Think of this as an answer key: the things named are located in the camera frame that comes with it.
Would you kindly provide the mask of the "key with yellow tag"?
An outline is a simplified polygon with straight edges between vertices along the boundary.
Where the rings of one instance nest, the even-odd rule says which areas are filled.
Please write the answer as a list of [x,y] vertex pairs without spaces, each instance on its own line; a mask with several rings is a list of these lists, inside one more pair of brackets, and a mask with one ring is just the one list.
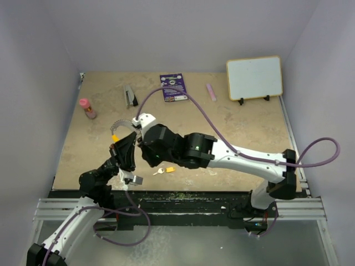
[[154,176],[155,175],[160,175],[160,174],[163,174],[163,173],[172,173],[172,172],[175,172],[176,169],[174,167],[167,167],[167,168],[159,168],[156,170],[156,172],[153,174]]

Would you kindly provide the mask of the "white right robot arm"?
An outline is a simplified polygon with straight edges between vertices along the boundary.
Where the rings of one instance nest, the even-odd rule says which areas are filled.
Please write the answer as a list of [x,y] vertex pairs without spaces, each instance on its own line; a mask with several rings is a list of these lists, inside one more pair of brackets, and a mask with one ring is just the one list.
[[198,132],[181,136],[162,124],[143,127],[141,133],[142,158],[151,167],[171,162],[192,170],[223,168],[263,178],[247,202],[247,212],[253,217],[262,215],[275,200],[296,197],[294,150],[286,149],[280,154],[256,152],[252,157],[245,154],[246,150],[226,145],[213,136]]

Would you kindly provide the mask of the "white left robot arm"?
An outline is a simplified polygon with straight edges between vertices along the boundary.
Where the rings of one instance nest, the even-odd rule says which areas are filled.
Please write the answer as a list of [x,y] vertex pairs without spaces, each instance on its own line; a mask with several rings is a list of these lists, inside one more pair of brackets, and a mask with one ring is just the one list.
[[123,184],[141,185],[143,179],[135,174],[134,150],[137,133],[110,145],[110,158],[100,167],[80,175],[83,194],[58,229],[41,244],[28,249],[26,265],[68,265],[74,250],[101,217],[114,212],[114,196],[108,181],[119,176]]

